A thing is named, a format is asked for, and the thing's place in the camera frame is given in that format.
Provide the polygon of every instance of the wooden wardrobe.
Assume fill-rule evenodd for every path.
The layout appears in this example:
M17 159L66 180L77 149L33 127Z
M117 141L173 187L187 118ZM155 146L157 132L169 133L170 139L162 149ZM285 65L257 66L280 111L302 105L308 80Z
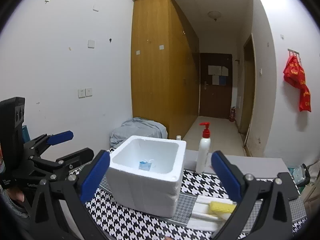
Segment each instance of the wooden wardrobe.
M175 0L135 0L132 19L133 117L162 123L168 137L198 116L199 39Z

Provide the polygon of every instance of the ceiling light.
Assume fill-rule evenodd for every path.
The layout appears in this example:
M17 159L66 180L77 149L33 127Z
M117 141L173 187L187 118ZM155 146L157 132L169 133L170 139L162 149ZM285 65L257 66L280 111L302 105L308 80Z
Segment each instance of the ceiling light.
M217 21L217 19L220 18L221 16L222 16L221 12L218 12L218 11L208 12L208 17L214 19L215 21Z

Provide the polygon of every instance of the blue gripper pad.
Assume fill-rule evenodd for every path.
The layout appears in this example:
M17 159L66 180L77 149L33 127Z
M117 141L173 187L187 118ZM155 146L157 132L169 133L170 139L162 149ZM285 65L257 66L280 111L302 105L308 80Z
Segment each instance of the blue gripper pad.
M212 153L211 165L232 201L241 202L245 191L242 172L221 151Z
M101 150L93 161L84 166L77 182L80 200L84 204L91 201L110 165L110 154Z
M66 131L66 132L62 132L62 133L58 133L50 136L49 139L47 140L47 144L56 145L72 139L73 139L73 132Z

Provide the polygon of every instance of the white paper on door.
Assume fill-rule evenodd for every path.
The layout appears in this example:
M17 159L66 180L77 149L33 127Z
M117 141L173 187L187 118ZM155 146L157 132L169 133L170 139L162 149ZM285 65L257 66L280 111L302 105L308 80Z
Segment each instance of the white paper on door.
M221 69L221 76L229 76L229 70L226 67L222 67Z
M212 75L212 85L219 85L219 76Z
M208 75L220 75L221 76L221 66L208 65Z

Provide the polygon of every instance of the ceiling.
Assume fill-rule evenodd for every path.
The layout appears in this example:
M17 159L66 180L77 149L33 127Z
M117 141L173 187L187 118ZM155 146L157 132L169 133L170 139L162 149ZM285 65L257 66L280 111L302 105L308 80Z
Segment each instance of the ceiling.
M237 32L241 29L249 0L175 0L198 37L209 31ZM222 16L215 22L208 12L219 11Z

